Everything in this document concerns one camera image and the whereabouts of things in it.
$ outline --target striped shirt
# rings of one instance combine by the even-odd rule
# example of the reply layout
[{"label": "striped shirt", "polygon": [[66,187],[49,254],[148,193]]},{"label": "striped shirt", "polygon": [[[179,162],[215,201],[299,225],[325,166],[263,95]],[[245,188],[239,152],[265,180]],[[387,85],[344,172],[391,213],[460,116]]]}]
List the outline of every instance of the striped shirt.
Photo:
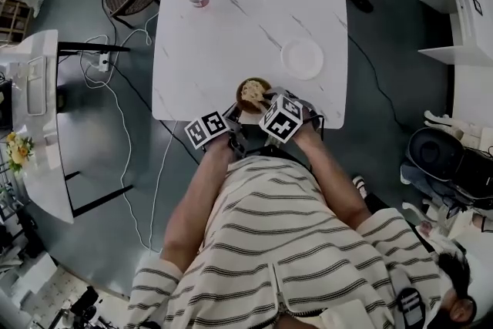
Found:
[{"label": "striped shirt", "polygon": [[283,307],[316,316],[344,306],[388,329],[396,308],[388,271],[395,267],[420,291],[427,315],[435,312],[438,268],[399,212],[378,211],[352,230],[327,207],[307,169],[253,156],[230,165],[184,274],[158,258],[137,271],[126,329],[149,322],[272,327]]}]

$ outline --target desk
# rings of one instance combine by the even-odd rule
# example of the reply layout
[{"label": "desk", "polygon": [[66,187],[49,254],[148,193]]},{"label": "desk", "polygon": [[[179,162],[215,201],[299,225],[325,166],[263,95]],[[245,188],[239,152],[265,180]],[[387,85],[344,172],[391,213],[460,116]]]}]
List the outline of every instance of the desk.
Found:
[{"label": "desk", "polygon": [[[280,49],[293,37],[313,39],[324,67],[300,81],[283,71]],[[261,77],[313,103],[325,126],[344,124],[347,85],[346,0],[161,0],[154,49],[153,115],[190,121],[225,111],[238,85]],[[258,118],[243,114],[242,123]]]},{"label": "desk", "polygon": [[[48,30],[29,36],[16,47],[0,50],[0,63],[11,63],[6,77],[12,79],[12,126],[20,136],[32,137],[33,155],[22,169],[22,178],[29,198],[47,213],[68,223],[103,203],[120,196],[132,186],[126,186],[85,206],[73,209],[66,181],[79,172],[65,175],[59,145],[56,76],[60,55],[75,55],[86,51],[129,51],[114,45],[59,42],[58,31]],[[46,112],[42,116],[27,113],[27,65],[32,59],[46,58]]]},{"label": "desk", "polygon": [[420,52],[455,66],[453,117],[493,127],[493,0],[421,1],[450,15],[454,45]]}]

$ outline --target socket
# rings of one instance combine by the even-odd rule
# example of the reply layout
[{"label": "socket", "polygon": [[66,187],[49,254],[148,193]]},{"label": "socket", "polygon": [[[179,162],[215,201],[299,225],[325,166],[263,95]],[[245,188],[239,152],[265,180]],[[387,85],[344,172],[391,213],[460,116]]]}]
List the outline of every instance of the socket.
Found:
[{"label": "socket", "polygon": [[98,70],[103,73],[106,73],[109,70],[109,52],[104,52],[99,55]]}]

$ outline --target concrete floor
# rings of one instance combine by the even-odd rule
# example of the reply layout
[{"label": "concrete floor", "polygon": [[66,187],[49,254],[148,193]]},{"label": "concrete floor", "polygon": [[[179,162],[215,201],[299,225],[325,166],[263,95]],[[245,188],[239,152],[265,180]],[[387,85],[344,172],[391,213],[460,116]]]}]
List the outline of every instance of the concrete floor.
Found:
[{"label": "concrete floor", "polygon": [[[400,121],[417,129],[426,109],[437,114],[445,111],[447,66],[418,54],[417,50],[450,45],[448,17],[417,0],[371,1],[375,11],[369,15],[348,3],[349,32],[372,59]],[[143,27],[157,11],[157,6],[151,5],[129,21]],[[121,42],[130,31],[115,23]],[[114,39],[101,0],[45,0],[31,32],[44,29],[58,29],[60,39],[65,41],[84,41],[101,34]],[[156,21],[149,24],[149,31],[154,34]],[[142,33],[136,33],[127,45],[132,51],[120,56],[119,67],[151,103],[153,46],[146,46]],[[387,101],[377,91],[370,66],[352,43],[348,67],[344,127],[326,131],[327,147],[349,174],[364,175],[369,187],[390,205],[399,206],[403,200],[418,202],[419,193],[399,181],[399,165],[408,136],[394,123]],[[93,78],[102,76],[95,72]],[[68,181],[76,208],[120,188],[128,143],[113,96],[107,89],[86,88],[78,58],[72,57],[59,66],[58,83],[68,93],[67,111],[59,115],[65,172],[82,172]],[[119,96],[132,137],[132,160],[125,183],[135,187],[128,198],[147,244],[156,177],[169,134],[117,74],[111,87]],[[185,139],[183,124],[176,130]],[[288,149],[300,154],[292,146],[288,145]],[[173,142],[156,202],[153,249],[160,249],[169,215],[195,168],[181,145]],[[29,210],[49,253],[59,263],[100,287],[129,294],[136,265],[147,251],[139,243],[129,207],[122,197],[78,217],[73,225],[49,216],[34,204]]]}]

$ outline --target black shoe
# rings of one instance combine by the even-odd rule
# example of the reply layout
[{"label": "black shoe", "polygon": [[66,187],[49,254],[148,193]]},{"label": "black shoe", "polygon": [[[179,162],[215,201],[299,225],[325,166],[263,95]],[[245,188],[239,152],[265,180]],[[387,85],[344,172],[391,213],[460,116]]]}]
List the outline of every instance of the black shoe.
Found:
[{"label": "black shoe", "polygon": [[362,12],[372,12],[373,5],[369,0],[351,0],[354,5],[359,8]]}]

